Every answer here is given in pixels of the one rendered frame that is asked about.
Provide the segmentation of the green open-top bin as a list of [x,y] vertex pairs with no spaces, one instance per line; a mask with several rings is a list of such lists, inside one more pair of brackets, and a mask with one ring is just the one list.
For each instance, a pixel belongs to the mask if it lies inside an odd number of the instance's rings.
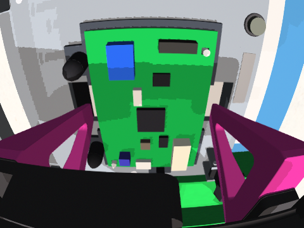
[[[246,179],[254,164],[253,155],[249,151],[232,154]],[[213,183],[215,181],[207,182],[205,175],[174,177],[179,181],[182,227],[225,223],[223,203],[213,194],[216,188],[216,184]]]

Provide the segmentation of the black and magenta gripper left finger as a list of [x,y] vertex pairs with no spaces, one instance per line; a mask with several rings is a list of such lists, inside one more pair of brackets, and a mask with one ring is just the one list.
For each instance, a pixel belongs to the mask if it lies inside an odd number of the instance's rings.
[[85,170],[93,122],[91,104],[84,104],[60,117],[0,140],[0,158],[50,167],[50,154],[79,129],[63,168]]

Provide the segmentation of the green circuit board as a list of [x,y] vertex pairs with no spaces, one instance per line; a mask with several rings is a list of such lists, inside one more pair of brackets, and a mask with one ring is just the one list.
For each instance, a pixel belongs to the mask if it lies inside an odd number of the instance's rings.
[[108,166],[112,160],[136,169],[194,166],[217,34],[190,28],[84,31]]

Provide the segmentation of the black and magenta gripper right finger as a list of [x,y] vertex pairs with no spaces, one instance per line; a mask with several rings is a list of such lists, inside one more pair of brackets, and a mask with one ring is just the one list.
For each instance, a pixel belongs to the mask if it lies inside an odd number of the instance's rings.
[[[209,123],[225,223],[242,220],[261,197],[295,189],[304,178],[304,141],[215,103]],[[254,157],[246,179],[224,129]]]

